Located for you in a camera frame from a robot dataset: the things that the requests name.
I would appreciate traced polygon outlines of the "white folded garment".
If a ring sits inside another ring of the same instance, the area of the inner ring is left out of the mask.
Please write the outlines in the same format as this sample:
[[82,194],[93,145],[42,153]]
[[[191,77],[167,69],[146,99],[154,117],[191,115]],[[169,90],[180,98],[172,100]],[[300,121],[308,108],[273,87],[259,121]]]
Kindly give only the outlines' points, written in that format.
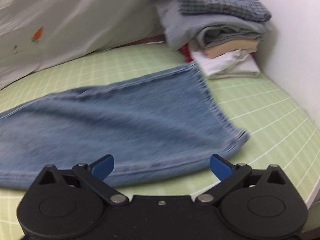
[[228,52],[214,59],[206,57],[201,50],[192,50],[190,55],[209,79],[257,77],[261,73],[252,55],[246,50]]

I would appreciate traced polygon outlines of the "grey-blue folded garment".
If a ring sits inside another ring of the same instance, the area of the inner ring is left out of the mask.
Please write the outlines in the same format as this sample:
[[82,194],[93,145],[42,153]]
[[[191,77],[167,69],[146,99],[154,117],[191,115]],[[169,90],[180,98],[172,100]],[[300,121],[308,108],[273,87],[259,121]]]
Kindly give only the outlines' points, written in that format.
[[246,21],[224,14],[184,15],[176,0],[154,0],[168,46],[180,49],[192,39],[201,48],[231,40],[259,40],[271,31],[269,23]]

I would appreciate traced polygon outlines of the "green grid table mat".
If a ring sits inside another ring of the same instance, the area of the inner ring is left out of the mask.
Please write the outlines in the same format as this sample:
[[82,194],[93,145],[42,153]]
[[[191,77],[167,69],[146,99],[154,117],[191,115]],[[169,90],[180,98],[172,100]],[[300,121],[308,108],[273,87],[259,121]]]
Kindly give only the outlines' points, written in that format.
[[[1,90],[1,110],[43,95],[106,85],[184,64],[165,44],[140,44],[89,54],[16,81]],[[319,227],[319,128],[287,93],[263,75],[210,80],[230,120],[250,139],[232,159],[253,168],[278,164],[310,205],[305,231]]]

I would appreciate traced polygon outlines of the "white carrot print sheet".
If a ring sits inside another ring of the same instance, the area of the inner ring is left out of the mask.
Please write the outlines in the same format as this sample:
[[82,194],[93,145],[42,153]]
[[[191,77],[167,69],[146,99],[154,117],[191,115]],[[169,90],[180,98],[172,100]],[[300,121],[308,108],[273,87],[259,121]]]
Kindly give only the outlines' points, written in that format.
[[153,0],[1,0],[1,87],[163,33]]

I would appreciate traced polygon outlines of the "blue denim jeans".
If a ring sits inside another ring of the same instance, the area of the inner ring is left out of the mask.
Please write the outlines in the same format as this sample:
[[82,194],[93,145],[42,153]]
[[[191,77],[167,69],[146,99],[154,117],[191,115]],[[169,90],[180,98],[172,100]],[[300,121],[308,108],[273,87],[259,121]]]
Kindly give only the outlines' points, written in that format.
[[167,179],[230,158],[248,141],[191,63],[106,86],[52,93],[1,113],[1,186],[27,189],[47,164],[110,154],[113,187]]

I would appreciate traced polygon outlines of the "beige folded garment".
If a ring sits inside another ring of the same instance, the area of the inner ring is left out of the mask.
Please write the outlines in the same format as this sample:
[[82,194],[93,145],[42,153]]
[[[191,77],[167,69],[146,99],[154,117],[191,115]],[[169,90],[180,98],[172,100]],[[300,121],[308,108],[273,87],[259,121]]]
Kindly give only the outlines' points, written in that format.
[[197,42],[189,42],[189,52],[199,51],[209,59],[214,59],[225,53],[233,52],[236,50],[246,50],[249,53],[257,51],[259,40],[231,40],[226,43],[211,46],[208,48],[201,48]]

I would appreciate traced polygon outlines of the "blue checkered folded shirt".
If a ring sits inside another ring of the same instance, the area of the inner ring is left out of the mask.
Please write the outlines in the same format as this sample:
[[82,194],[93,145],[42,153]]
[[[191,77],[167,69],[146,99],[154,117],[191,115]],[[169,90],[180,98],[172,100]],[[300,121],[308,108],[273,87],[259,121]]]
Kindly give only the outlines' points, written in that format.
[[259,0],[177,0],[182,14],[225,14],[246,21],[267,22],[272,14]]

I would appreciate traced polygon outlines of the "red folded garment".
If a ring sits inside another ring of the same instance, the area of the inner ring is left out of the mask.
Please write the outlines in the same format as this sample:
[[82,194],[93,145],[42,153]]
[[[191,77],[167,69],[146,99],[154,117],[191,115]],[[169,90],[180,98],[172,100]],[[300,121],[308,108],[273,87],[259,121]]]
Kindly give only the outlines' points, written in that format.
[[183,45],[180,49],[179,52],[183,55],[184,60],[186,63],[191,63],[193,62],[193,57],[191,56],[190,50],[189,50],[189,44]]

